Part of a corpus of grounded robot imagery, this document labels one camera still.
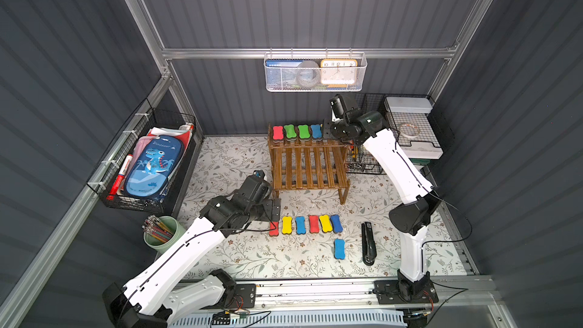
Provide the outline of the yellow eraser bottom row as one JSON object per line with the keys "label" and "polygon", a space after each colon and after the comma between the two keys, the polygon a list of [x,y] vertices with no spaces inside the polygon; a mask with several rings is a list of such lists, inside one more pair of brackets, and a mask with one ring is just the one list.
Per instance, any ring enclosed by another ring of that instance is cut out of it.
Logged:
{"label": "yellow eraser bottom row", "polygon": [[331,219],[328,215],[321,215],[319,216],[321,229],[324,233],[329,233],[333,231]]}
{"label": "yellow eraser bottom row", "polygon": [[282,218],[282,234],[283,235],[291,235],[292,234],[293,220],[294,219],[292,217],[283,217]]}

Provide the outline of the light blue eraser top row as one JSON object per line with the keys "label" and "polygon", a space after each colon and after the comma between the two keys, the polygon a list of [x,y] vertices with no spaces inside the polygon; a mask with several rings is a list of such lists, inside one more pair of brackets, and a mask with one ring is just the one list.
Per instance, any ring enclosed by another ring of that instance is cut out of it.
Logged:
{"label": "light blue eraser top row", "polygon": [[318,141],[323,139],[323,132],[320,124],[310,125],[310,129],[313,140]]}

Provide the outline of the red eraser bottom row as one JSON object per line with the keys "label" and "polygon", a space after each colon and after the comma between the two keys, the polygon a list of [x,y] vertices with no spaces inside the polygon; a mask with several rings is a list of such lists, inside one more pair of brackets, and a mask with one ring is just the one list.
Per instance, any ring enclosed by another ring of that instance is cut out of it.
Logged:
{"label": "red eraser bottom row", "polygon": [[310,233],[311,234],[318,234],[320,232],[319,217],[316,215],[310,215],[308,218],[309,218]]}
{"label": "red eraser bottom row", "polygon": [[278,235],[279,235],[279,223],[278,222],[270,222],[269,236],[276,237]]}

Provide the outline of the light blue eraser bottom row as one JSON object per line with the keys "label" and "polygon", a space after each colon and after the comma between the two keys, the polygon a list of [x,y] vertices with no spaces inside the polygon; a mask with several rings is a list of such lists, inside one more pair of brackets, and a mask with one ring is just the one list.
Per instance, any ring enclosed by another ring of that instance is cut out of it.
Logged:
{"label": "light blue eraser bottom row", "polygon": [[295,224],[296,224],[296,233],[298,235],[305,235],[307,233],[306,226],[305,226],[305,217],[296,217]]}

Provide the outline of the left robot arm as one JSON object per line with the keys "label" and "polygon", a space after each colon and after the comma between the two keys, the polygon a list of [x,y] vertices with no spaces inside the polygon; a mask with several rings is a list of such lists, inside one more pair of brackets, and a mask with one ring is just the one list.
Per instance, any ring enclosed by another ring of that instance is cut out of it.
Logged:
{"label": "left robot arm", "polygon": [[208,252],[230,236],[249,231],[254,221],[269,222],[272,187],[261,170],[254,171],[228,196],[209,200],[188,230],[149,267],[123,286],[103,292],[109,320],[115,327],[167,327],[202,308],[242,308],[237,284],[222,269],[179,288],[183,277]]}

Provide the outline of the light blue eraser row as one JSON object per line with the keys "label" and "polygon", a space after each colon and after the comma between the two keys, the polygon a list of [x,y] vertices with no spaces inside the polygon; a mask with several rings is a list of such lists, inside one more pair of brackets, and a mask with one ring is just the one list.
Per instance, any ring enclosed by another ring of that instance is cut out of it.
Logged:
{"label": "light blue eraser row", "polygon": [[306,226],[305,226],[305,217],[296,217],[295,224],[296,224],[296,233],[298,235],[305,235],[307,233]]}
{"label": "light blue eraser row", "polygon": [[320,124],[310,125],[310,129],[313,140],[318,141],[323,139],[323,132]]}

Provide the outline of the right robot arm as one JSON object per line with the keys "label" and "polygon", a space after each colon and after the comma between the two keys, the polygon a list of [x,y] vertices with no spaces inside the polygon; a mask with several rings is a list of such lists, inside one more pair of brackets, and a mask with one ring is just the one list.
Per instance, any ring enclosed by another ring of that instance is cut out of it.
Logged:
{"label": "right robot arm", "polygon": [[378,111],[364,112],[354,97],[348,95],[337,94],[329,104],[332,117],[324,123],[324,137],[364,147],[399,193],[401,203],[390,211],[390,221],[399,231],[401,246],[397,289],[403,301],[417,299],[431,288],[425,243],[431,216],[440,199],[431,182],[405,155],[384,115]]}

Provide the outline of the green eraser top row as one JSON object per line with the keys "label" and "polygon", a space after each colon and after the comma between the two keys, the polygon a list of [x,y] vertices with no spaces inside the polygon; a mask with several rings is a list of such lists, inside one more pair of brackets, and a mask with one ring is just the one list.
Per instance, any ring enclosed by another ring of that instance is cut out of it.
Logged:
{"label": "green eraser top row", "polygon": [[294,125],[284,125],[285,139],[287,141],[294,141],[298,139],[298,134]]}
{"label": "green eraser top row", "polygon": [[298,126],[298,136],[301,141],[309,141],[311,139],[311,132],[308,125]]}

